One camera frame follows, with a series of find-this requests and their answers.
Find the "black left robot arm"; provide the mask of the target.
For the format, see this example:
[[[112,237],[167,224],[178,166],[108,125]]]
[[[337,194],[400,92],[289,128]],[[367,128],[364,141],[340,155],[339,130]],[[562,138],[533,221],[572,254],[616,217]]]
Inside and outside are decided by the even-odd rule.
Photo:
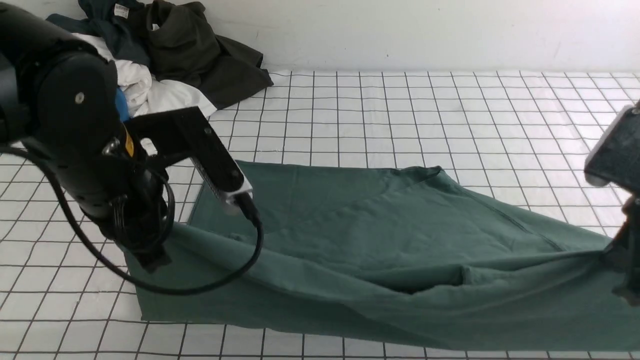
[[[114,62],[86,41],[1,3],[1,141],[22,142],[103,235],[143,269],[170,263],[175,207],[165,170],[121,120]]]

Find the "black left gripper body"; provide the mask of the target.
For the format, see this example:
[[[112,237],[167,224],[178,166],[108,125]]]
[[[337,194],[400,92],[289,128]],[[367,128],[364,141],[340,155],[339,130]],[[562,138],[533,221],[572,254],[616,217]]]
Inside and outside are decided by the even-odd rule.
[[[109,240],[147,272],[171,262],[164,243],[175,205],[163,196],[166,170],[149,166],[141,145],[67,145],[65,189]]]

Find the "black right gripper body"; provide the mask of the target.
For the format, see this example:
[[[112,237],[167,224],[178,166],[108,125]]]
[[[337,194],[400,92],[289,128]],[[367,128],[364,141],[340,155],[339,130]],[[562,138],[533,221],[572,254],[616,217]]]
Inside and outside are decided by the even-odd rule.
[[[630,306],[640,305],[640,199],[630,197],[622,207],[624,223],[602,253],[602,262],[624,275],[612,288]]]

